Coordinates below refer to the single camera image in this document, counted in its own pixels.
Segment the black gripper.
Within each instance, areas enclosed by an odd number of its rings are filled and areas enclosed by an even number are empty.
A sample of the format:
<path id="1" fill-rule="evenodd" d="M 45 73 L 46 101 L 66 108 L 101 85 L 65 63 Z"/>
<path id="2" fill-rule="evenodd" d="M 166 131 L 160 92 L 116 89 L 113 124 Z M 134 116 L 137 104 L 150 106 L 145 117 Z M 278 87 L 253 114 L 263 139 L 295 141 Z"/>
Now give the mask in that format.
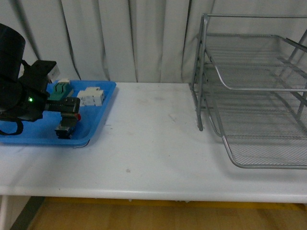
<path id="1" fill-rule="evenodd" d="M 17 117 L 24 121 L 36 121 L 43 118 L 43 112 L 61 112 L 60 129 L 75 129 L 79 112 L 80 99 L 66 97 L 61 100 L 47 100 L 48 81 L 43 83 L 22 83 L 22 96 L 17 106 Z"/>

